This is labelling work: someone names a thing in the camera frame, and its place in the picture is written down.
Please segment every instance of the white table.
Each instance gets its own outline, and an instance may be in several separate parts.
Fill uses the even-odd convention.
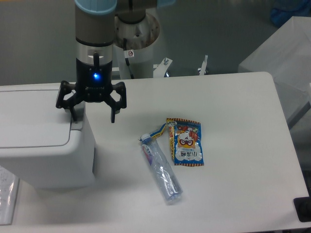
[[[59,191],[20,184],[6,233],[254,232],[305,228],[293,199],[308,195],[268,73],[125,81],[128,107],[87,104],[96,183]],[[183,117],[202,123],[205,166],[173,166],[183,198],[166,205],[138,138]],[[168,133],[159,138],[169,158]]]

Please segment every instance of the gray floor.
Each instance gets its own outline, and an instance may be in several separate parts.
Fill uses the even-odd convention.
[[[149,10],[161,24],[154,63],[169,57],[173,76],[194,75],[208,54],[211,74],[237,72],[277,30],[273,2],[177,0]],[[0,22],[0,85],[75,81],[73,0],[0,1]]]

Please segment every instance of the snack package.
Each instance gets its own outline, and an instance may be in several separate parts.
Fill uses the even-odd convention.
[[[167,118],[166,123],[175,165],[203,166],[201,123],[180,118]]]

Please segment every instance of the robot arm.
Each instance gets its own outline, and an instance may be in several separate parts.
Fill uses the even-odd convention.
[[[174,2],[175,0],[75,0],[77,82],[61,82],[56,107],[69,109],[76,121],[75,105],[82,101],[104,101],[111,107],[111,122],[114,123],[115,114],[121,108],[126,108],[125,84],[111,83],[115,15],[135,19],[135,12]],[[110,96],[114,90],[120,95],[119,101]],[[72,91],[75,91],[73,96],[65,100],[65,95]]]

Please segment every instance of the blue led light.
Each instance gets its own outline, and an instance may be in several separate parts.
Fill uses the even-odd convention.
[[[101,76],[100,76],[99,74],[97,74],[97,73],[95,73],[95,74],[93,75],[93,77],[94,77],[95,80],[101,79]]]

